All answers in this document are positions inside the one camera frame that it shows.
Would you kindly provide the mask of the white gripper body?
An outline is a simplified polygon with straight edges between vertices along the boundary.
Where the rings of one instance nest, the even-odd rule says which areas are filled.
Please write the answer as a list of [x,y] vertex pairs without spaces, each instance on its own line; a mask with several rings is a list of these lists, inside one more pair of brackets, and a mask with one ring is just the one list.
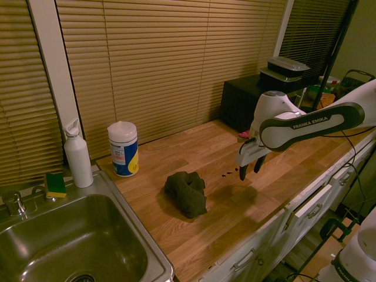
[[265,145],[263,145],[261,141],[252,137],[242,144],[238,151],[236,162],[240,167],[245,167],[266,154],[267,148]]

